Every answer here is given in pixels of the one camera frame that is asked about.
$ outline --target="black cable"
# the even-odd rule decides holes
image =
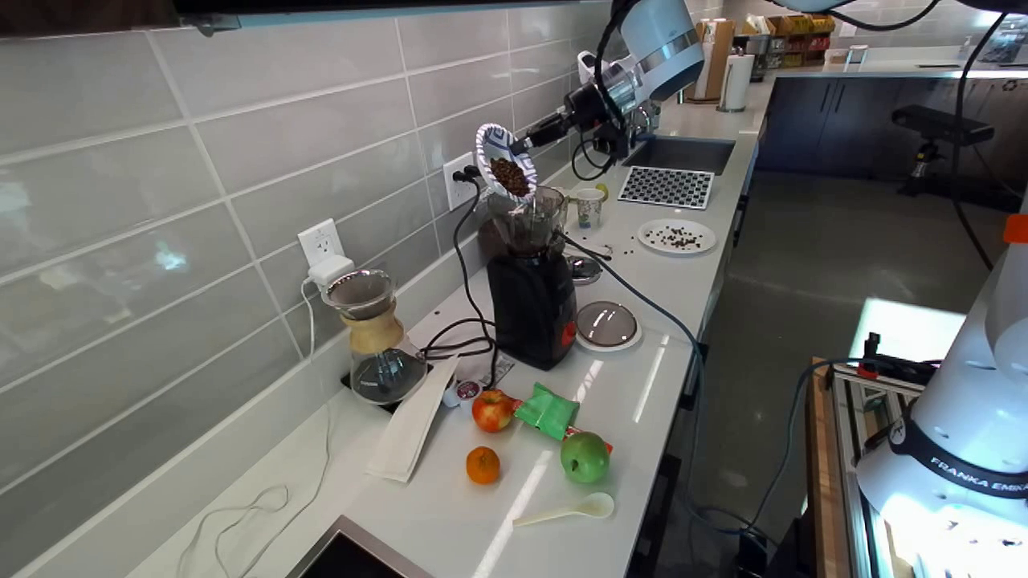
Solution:
[[[968,59],[960,67],[958,103],[953,103],[958,132],[965,126],[965,93],[968,93],[970,67],[974,67],[975,55],[987,49],[987,40],[993,39],[993,33],[1002,26],[1005,14],[1009,13],[1000,13],[1000,20],[987,28],[987,34],[974,44],[974,51],[968,55]],[[953,142],[953,154],[951,154],[951,201],[953,201],[958,221],[960,221],[968,240],[974,245],[975,256],[982,260],[987,268],[993,268],[993,260],[988,260],[982,240],[974,233],[970,218],[965,211],[958,176],[960,176],[960,143]]]
[[[656,308],[659,315],[664,315],[676,328],[682,328],[682,333],[691,339],[691,345],[695,345],[695,353],[696,353],[696,362],[706,362],[706,342],[700,342],[700,339],[695,338],[695,331],[691,331],[682,317],[676,317],[667,308],[662,308],[659,302],[652,302],[650,296],[644,296],[632,281],[626,281],[626,280],[608,263],[603,252],[577,245],[577,240],[568,237],[568,233],[562,233],[562,237],[565,237],[565,245],[573,245],[574,250],[594,256],[623,287],[631,287],[636,299],[644,299],[650,308]],[[696,436],[700,436],[700,411],[696,411],[696,418],[695,418],[695,436],[691,436],[691,448],[686,448],[686,472],[691,472],[691,462],[695,462],[695,454],[696,454]],[[700,519],[706,529],[735,533],[735,535],[743,533],[743,529],[730,529],[730,525],[720,525],[717,519],[711,519],[706,510],[720,510],[720,512],[731,515],[739,525],[744,525],[744,529],[765,535],[768,541],[775,541],[768,533],[761,533],[761,529],[759,529],[754,522],[748,522],[744,515],[739,515],[739,512],[731,512],[731,510],[725,510],[725,506],[696,504],[696,496],[691,495],[691,484],[686,484],[686,482],[683,482],[683,504],[691,506],[695,519]]]
[[[436,339],[440,339],[442,333],[463,328],[463,325],[482,325],[482,317],[456,317],[456,322],[451,322],[448,328],[440,328],[440,331],[420,345],[420,356],[430,353],[430,348],[436,348]]]
[[[813,383],[813,373],[822,368],[822,367],[834,367],[834,362],[857,362],[860,356],[841,356],[841,358],[822,358],[822,362],[808,362],[799,378],[798,378],[798,389],[795,389],[795,400],[791,400],[791,415],[787,415],[787,427],[784,427],[784,453],[775,464],[775,476],[771,476],[771,484],[765,488],[761,500],[759,500],[759,510],[752,512],[752,522],[759,525],[759,519],[765,515],[765,506],[771,500],[771,495],[777,492],[782,484],[782,476],[784,468],[791,464],[795,460],[795,427],[798,427],[798,415],[799,415],[799,400],[807,397],[807,389]]]
[[[436,342],[428,353],[435,353],[435,348],[463,348],[463,345],[472,345],[472,342],[493,342],[493,339],[487,338],[469,338],[469,339],[456,339],[456,342]]]
[[[577,156],[584,156],[599,173],[580,173],[580,170],[577,170]],[[608,170],[599,166],[599,162],[584,154],[584,142],[577,142],[574,149],[573,149],[573,173],[574,173],[574,178],[602,178]]]
[[[599,265],[603,265],[623,287],[631,287],[636,299],[644,299],[650,308],[656,308],[659,315],[664,315],[676,328],[682,328],[682,333],[686,338],[691,345],[696,345],[696,353],[706,348],[706,345],[696,339],[696,333],[695,333],[682,317],[676,317],[667,308],[662,308],[659,302],[652,302],[650,296],[644,296],[632,281],[626,281],[626,280],[603,260],[603,252],[574,245],[574,237],[568,237],[568,233],[562,233],[562,237],[565,237],[574,250],[594,256]]]
[[[478,345],[478,348],[458,348],[456,356],[458,358],[469,358],[469,356],[487,356],[496,345]],[[428,353],[425,358],[436,362],[436,358],[451,358],[454,353]]]
[[[857,26],[857,28],[866,28],[866,33],[894,33],[894,28],[905,28],[919,20],[924,20],[931,10],[938,5],[938,0],[928,0],[928,5],[902,22],[887,22],[887,26],[878,26],[878,22],[863,22],[863,20],[854,20],[854,14],[845,14],[837,10],[829,10],[834,20],[848,22],[848,26]]]
[[[454,228],[454,250],[456,250],[456,263],[458,263],[458,280],[463,280],[463,296],[469,299],[469,305],[475,308],[475,317],[482,325],[482,333],[493,339],[493,358],[487,358],[487,389],[496,389],[496,367],[498,367],[498,339],[487,333],[487,322],[472,296],[472,280],[469,280],[469,263],[463,260],[463,250],[458,250],[458,228],[472,218],[472,211],[478,209],[482,201],[482,181],[475,181],[475,194],[472,194],[472,204],[458,215],[456,228]]]
[[[616,149],[626,146],[626,119],[623,119],[621,104],[614,103],[614,95],[610,95],[610,89],[608,89],[608,82],[603,82],[603,51],[608,51],[608,44],[610,44],[614,28],[616,28],[621,20],[626,14],[626,10],[631,10],[631,2],[623,2],[623,0],[614,0],[614,2],[610,2],[610,20],[608,20],[603,34],[602,34],[602,44],[599,44],[599,59],[590,65],[594,87],[599,87],[608,112],[614,115],[614,133],[616,133],[614,149],[610,149],[610,156],[608,156],[608,162],[602,166],[599,176],[603,176],[603,173],[616,162]]]
[[[993,178],[1005,194],[1022,198],[1022,188],[1013,187],[1013,181],[1005,181],[1005,178],[996,173],[996,166],[988,162],[988,156],[982,154],[981,143],[970,143],[970,149],[974,149],[975,162],[988,173],[988,178]]]

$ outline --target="gray subway tile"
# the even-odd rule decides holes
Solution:
[[[428,188],[430,218],[448,215],[451,204],[448,204],[448,178],[442,178],[442,173],[425,176],[425,188]]]
[[[430,265],[440,256],[435,228],[420,228],[382,256],[368,260],[368,268],[384,268],[397,285],[414,280],[425,265]]]
[[[335,308],[327,308],[319,296],[311,296],[311,308],[314,308],[314,331],[319,331],[319,348],[337,338],[345,331],[345,322]],[[296,305],[286,312],[286,325],[299,342],[301,353],[307,353],[311,339],[307,339],[307,308],[305,305]]]
[[[155,39],[189,112],[403,73],[396,26],[382,20],[238,28],[211,39],[173,28]]]
[[[0,285],[0,383],[150,315],[238,268],[247,250],[224,204],[51,263]]]
[[[574,55],[577,49],[568,40],[511,51],[511,82],[535,87],[535,82],[574,73],[577,69]]]
[[[511,44],[568,40],[574,33],[577,5],[530,5],[511,10]]]
[[[456,115],[511,93],[509,55],[412,73],[412,98],[420,126]]]
[[[100,512],[147,472],[275,383],[290,367],[296,367],[296,348],[286,328],[281,322],[268,325],[223,358],[41,468],[32,482],[7,492],[0,496],[0,573],[12,573]],[[171,515],[178,519],[165,515],[165,522],[178,529],[192,510],[173,510]]]
[[[412,127],[403,79],[201,123],[228,193],[301,170]]]
[[[430,221],[425,181],[412,181],[390,198],[337,221],[348,256],[363,265],[390,245],[403,237],[403,231],[419,231]],[[299,281],[307,275],[307,263],[299,245],[259,260],[259,268],[272,287],[281,312],[299,305]]]
[[[409,69],[509,49],[504,13],[440,13],[397,22]]]
[[[574,133],[565,133],[562,142],[548,143],[546,149],[535,154],[535,170],[540,170],[540,178],[553,176],[555,170],[562,170],[574,154]]]
[[[553,115],[573,89],[574,89],[574,77],[565,73],[565,77],[555,77],[544,87],[515,93],[511,95],[515,132],[523,132],[533,123],[540,123],[544,115]]]
[[[404,133],[230,201],[253,250],[271,252],[296,240],[296,231],[321,218],[345,218],[420,173],[419,139]]]
[[[299,245],[259,260],[275,312],[286,312],[299,302],[299,281],[307,275],[307,260]]]
[[[442,252],[454,250],[454,231],[456,231],[458,218],[469,211],[469,204],[472,201],[463,201],[435,221],[435,233],[436,233],[436,245]],[[475,204],[475,211],[458,223],[458,240],[475,233],[482,221],[485,221],[485,204]]]
[[[0,49],[0,154],[181,119],[140,33]]]
[[[487,103],[482,110],[469,110],[463,115],[454,115],[448,123],[420,126],[420,154],[428,170],[442,170],[442,162],[456,154],[467,154],[475,146],[475,132],[482,123],[501,123],[511,126],[511,98]]]
[[[211,198],[184,127],[0,162],[0,275]]]
[[[396,245],[404,231],[419,231],[430,221],[425,181],[412,181],[390,198],[348,215],[337,228],[351,260],[363,263]]]
[[[82,438],[272,315],[258,268],[181,302],[0,394],[0,484]]]

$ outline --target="small plate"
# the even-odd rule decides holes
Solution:
[[[717,231],[686,218],[652,218],[636,231],[636,240],[656,252],[706,252],[717,247]]]

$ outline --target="white robot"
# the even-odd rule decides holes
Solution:
[[[841,0],[777,0],[799,13],[831,13]],[[981,10],[1028,13],[1028,0],[965,0]],[[623,115],[686,87],[702,51],[682,0],[614,0],[610,28],[631,57],[603,65],[577,55],[584,87],[515,142],[517,149],[590,132],[616,146]],[[960,338],[882,447],[857,464],[863,496],[941,553],[948,573],[1028,573],[1028,201],[1013,218],[1013,247],[970,308]]]

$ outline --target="kitchen sink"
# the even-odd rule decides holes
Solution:
[[[735,142],[650,139],[623,162],[723,173]]]
[[[290,578],[425,578],[414,560],[378,541],[372,533],[340,515],[327,533],[301,555]]]

